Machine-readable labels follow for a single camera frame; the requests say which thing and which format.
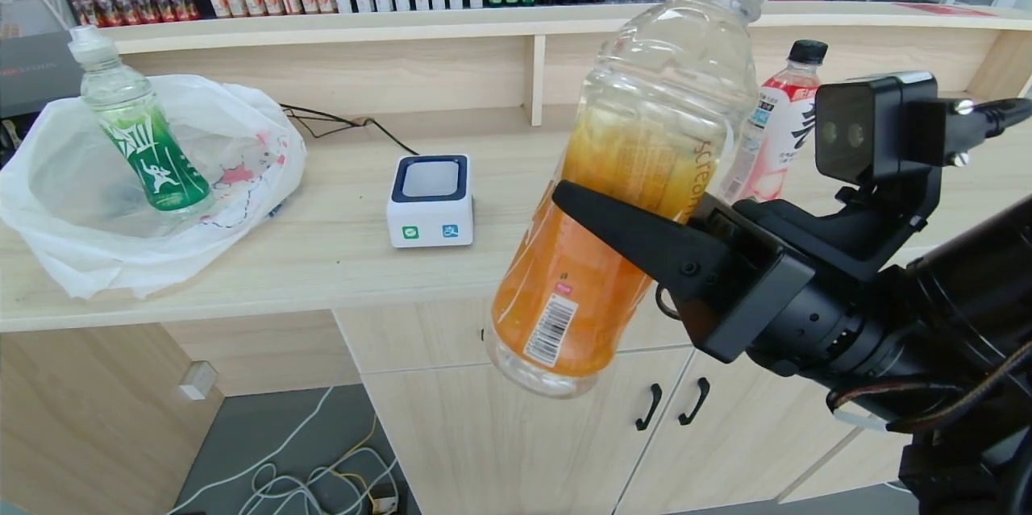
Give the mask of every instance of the pink bottle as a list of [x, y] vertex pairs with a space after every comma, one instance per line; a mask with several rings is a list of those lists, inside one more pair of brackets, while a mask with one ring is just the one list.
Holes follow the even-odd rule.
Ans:
[[816, 123], [817, 67], [828, 44], [804, 38], [793, 44], [788, 66], [760, 89], [760, 103], [742, 131], [731, 170], [717, 189], [725, 203], [781, 196], [788, 165]]

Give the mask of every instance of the gray floor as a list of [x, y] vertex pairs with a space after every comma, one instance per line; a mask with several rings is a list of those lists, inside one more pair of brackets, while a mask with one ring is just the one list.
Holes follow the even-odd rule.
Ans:
[[[301, 390], [227, 398], [187, 478], [180, 502], [208, 483], [235, 475], [279, 447], [312, 412], [322, 394], [322, 390]], [[280, 474], [304, 479], [313, 468], [332, 462], [368, 433], [373, 416], [373, 406], [360, 385], [335, 389], [322, 411], [276, 457], [277, 470]], [[382, 429], [377, 428], [368, 446], [388, 463], [394, 459]], [[379, 465], [370, 457], [355, 457], [343, 466], [359, 473], [366, 480], [379, 473]], [[205, 491], [180, 513], [235, 515], [251, 495], [252, 474]], [[399, 479], [404, 478], [400, 469], [395, 469], [394, 474]], [[258, 484], [267, 480], [262, 478]], [[323, 507], [331, 511], [346, 509], [355, 501], [350, 488], [330, 477], [317, 482], [315, 492]], [[252, 515], [269, 515], [280, 504], [280, 501], [267, 501]], [[826, 515], [833, 512], [841, 515], [914, 515], [917, 505], [909, 494], [879, 485], [788, 505], [753, 503], [698, 511], [694, 515]], [[280, 513], [304, 515], [303, 502], [295, 497]], [[362, 513], [368, 513], [367, 504]], [[419, 514], [411, 496], [405, 513]]]

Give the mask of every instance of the black bottle cap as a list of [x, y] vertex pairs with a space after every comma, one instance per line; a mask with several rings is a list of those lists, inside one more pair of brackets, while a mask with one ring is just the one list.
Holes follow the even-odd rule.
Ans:
[[811, 38], [801, 38], [792, 44], [788, 60], [800, 64], [823, 64], [828, 54], [828, 44]]

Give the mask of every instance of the camera lens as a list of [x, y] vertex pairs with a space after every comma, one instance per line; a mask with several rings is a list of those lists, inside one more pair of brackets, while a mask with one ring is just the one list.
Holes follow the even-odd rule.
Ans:
[[849, 140], [850, 147], [859, 149], [864, 144], [864, 127], [860, 126], [859, 123], [851, 123], [846, 132], [846, 137]]
[[835, 123], [826, 122], [825, 126], [820, 127], [820, 137], [825, 139], [825, 142], [834, 144], [838, 140], [838, 127], [835, 126]]

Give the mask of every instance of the orange liquid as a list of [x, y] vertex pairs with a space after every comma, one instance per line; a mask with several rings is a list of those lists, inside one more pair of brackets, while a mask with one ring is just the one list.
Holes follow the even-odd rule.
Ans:
[[[558, 179], [685, 222], [716, 172], [713, 143], [643, 126], [589, 129], [591, 116], [581, 110]], [[553, 188], [554, 182], [535, 211], [491, 317], [498, 339], [524, 360], [554, 374], [589, 376], [612, 360], [651, 280], [556, 207]], [[553, 294], [577, 309], [549, 365], [525, 350]]]

